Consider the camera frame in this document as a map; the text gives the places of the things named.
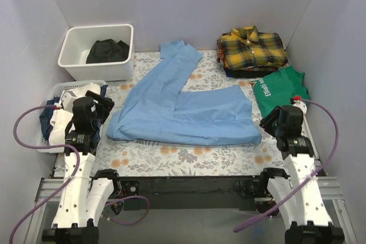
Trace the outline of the light blue long sleeve shirt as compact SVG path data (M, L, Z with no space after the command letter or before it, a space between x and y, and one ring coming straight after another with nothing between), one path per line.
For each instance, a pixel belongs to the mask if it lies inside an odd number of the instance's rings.
M183 41L163 43L161 61L129 92L112 115L106 135L199 146L261 142L252 104L239 85L183 91L202 53Z

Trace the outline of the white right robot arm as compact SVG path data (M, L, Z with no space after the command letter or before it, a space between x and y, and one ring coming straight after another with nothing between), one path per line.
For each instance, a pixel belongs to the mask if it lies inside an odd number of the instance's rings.
M261 120L260 127L275 137L288 170L263 170L258 188L279 206L285 243L343 243L343 230L333 224L314 175L311 140L302 134L306 112L306 104L296 101L275 107Z

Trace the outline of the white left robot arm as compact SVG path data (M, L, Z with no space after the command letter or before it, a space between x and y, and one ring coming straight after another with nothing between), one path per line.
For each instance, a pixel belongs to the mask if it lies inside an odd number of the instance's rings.
M114 106L110 98L90 90L83 97L62 97L61 105L73 114L65 129L65 176L51 229L42 243L98 243L98 221L108 198L121 194L117 171L106 169L90 178L100 128Z

